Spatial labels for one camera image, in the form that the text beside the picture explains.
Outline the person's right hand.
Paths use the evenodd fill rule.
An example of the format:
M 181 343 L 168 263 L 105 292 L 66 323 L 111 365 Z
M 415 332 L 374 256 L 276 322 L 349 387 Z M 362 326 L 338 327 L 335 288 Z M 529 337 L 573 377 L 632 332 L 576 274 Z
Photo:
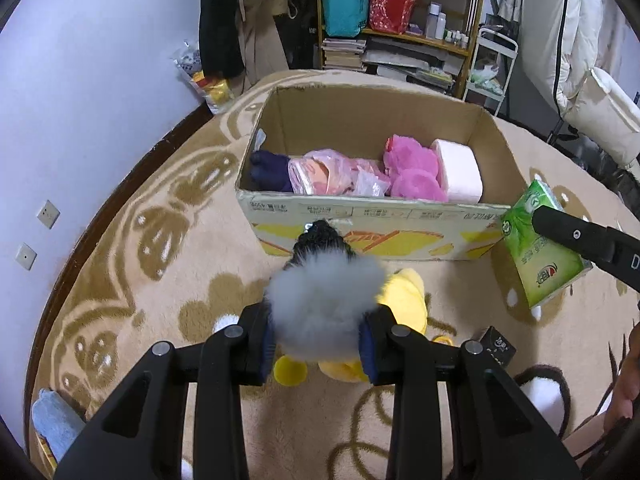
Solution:
M 629 348 L 620 376 L 613 388 L 611 404 L 605 414 L 603 430 L 609 432 L 622 418 L 634 417 L 634 401 L 639 396 L 640 326 L 634 326 L 629 335 Z

